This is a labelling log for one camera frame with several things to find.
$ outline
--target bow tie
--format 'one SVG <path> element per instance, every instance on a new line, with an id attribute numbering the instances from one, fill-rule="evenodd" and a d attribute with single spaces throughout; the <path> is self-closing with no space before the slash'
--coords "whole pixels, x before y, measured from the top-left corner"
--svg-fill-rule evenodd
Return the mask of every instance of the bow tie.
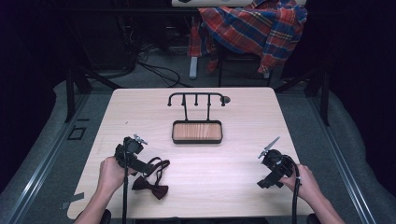
<path id="1" fill-rule="evenodd" d="M 152 185 L 145 178 L 143 178 L 143 176 L 139 176 L 136 179 L 136 181 L 134 182 L 132 189 L 135 189 L 135 190 L 150 189 L 152 194 L 154 194 L 154 196 L 158 200 L 160 200 L 168 192 L 169 187 L 168 186 L 160 186 L 160 185 Z"/>
<path id="2" fill-rule="evenodd" d="M 152 163 L 155 160 L 160 160 L 160 162 L 155 164 L 148 174 L 139 176 L 136 179 L 136 181 L 134 182 L 132 189 L 135 189 L 135 190 L 150 189 L 152 194 L 154 194 L 154 196 L 158 200 L 160 200 L 161 198 L 163 198 L 163 196 L 166 195 L 166 193 L 168 192 L 168 189 L 169 189 L 168 186 L 160 186 L 159 183 L 160 183 L 161 178 L 163 177 L 163 169 L 165 169 L 170 164 L 170 161 L 168 161 L 168 160 L 162 161 L 161 158 L 156 157 L 156 158 L 153 158 L 148 163 Z M 157 181 L 155 181 L 155 184 L 152 185 L 147 181 L 146 177 L 150 176 L 158 167 L 161 167 L 161 168 L 156 173 Z"/>

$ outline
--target floor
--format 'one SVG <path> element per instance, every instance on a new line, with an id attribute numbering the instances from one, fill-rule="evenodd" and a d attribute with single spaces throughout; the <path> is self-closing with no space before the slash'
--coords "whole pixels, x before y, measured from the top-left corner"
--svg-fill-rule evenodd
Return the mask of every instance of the floor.
<path id="1" fill-rule="evenodd" d="M 198 61 L 198 77 L 189 79 L 190 59 L 184 53 L 183 49 L 172 49 L 169 52 L 155 49 L 147 52 L 147 60 L 142 63 L 172 68 L 180 76 L 176 88 L 217 87 L 217 73 L 208 74 L 205 71 L 207 58 Z M 225 86 L 265 84 L 262 80 L 246 79 L 254 77 L 254 66 L 224 66 L 227 67 L 225 76 L 239 77 L 225 79 Z M 166 88 L 172 86 L 174 81 L 164 76 L 177 78 L 176 73 L 169 70 L 155 68 L 153 72 L 141 64 L 127 76 L 114 76 L 116 73 L 117 71 L 106 71 L 101 72 L 101 75 L 114 77 L 110 80 L 125 88 Z M 46 127 L 0 196 L 1 223 L 72 222 L 66 215 L 67 203 L 74 194 L 112 92 L 97 80 L 90 79 L 90 83 L 93 87 L 91 94 L 80 94 L 76 90 L 77 112 L 68 123 L 64 123 L 65 83 L 54 89 L 57 103 Z M 281 67 L 278 67 L 271 87 L 282 83 Z M 318 115 L 318 98 L 306 98 L 304 86 L 305 83 L 300 83 L 277 95 L 300 162 L 314 171 L 323 193 L 332 201 L 346 223 L 391 223 L 396 220 L 396 199 L 376 182 L 364 159 L 364 144 L 359 130 L 342 103 L 331 94 L 331 125 L 325 126 Z M 85 128 L 85 133 L 80 140 L 71 140 L 70 133 L 76 127 Z M 270 223 L 291 222 L 290 217 L 267 219 Z M 305 217 L 299 217 L 298 220 L 299 223 L 305 223 Z M 113 219 L 111 223 L 120 223 L 120 220 Z"/>

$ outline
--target wooden table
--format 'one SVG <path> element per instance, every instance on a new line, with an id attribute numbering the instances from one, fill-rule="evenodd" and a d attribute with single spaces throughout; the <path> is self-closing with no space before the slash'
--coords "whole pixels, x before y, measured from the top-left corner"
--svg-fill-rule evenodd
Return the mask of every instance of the wooden table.
<path id="1" fill-rule="evenodd" d="M 219 92 L 231 98 L 221 106 L 212 96 L 210 119 L 220 120 L 223 138 L 217 145 L 176 145 L 172 125 L 184 119 L 181 97 L 168 97 L 174 92 Z M 206 119 L 207 97 L 187 95 L 189 119 Z M 120 89 L 113 93 L 91 154 L 79 180 L 76 194 L 85 198 L 71 203 L 68 216 L 76 216 L 93 195 L 99 176 L 100 162 L 114 155 L 115 147 L 125 136 L 137 133 L 148 145 L 138 155 L 141 161 L 153 157 L 169 160 L 161 185 L 169 191 L 157 200 L 147 190 L 128 191 L 129 218 L 162 217 L 269 217 L 291 216 L 292 192 L 283 187 L 261 189 L 257 182 L 270 174 L 258 156 L 276 137 L 273 148 L 298 157 L 290 139 L 274 91 L 270 88 L 194 88 L 194 89 Z M 137 176 L 129 176 L 129 189 Z M 155 175 L 148 178 L 155 182 Z M 114 194 L 107 209 L 113 217 L 122 217 L 122 187 Z M 312 213 L 303 200 L 298 200 L 299 215 Z"/>

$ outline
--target black curtain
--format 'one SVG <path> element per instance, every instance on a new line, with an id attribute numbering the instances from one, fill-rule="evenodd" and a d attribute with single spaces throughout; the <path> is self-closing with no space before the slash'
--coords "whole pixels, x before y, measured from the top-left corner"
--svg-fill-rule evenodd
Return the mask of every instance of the black curtain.
<path id="1" fill-rule="evenodd" d="M 284 77 L 330 63 L 331 91 L 357 124 L 378 181 L 396 196 L 396 22 L 390 6 L 308 0 L 312 14 Z"/>
<path id="2" fill-rule="evenodd" d="M 19 169 L 55 104 L 53 87 L 64 80 L 56 31 L 39 1 L 0 3 L 0 190 Z"/>

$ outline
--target red plaid shirt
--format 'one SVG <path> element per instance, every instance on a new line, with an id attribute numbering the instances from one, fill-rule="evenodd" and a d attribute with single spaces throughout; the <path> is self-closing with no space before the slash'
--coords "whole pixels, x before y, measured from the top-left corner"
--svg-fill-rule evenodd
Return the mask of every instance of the red plaid shirt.
<path id="1" fill-rule="evenodd" d="M 255 0 L 244 8 L 199 8 L 191 27 L 188 55 L 217 52 L 213 38 L 236 53 L 259 55 L 258 72 L 284 63 L 300 41 L 307 11 L 295 0 Z"/>

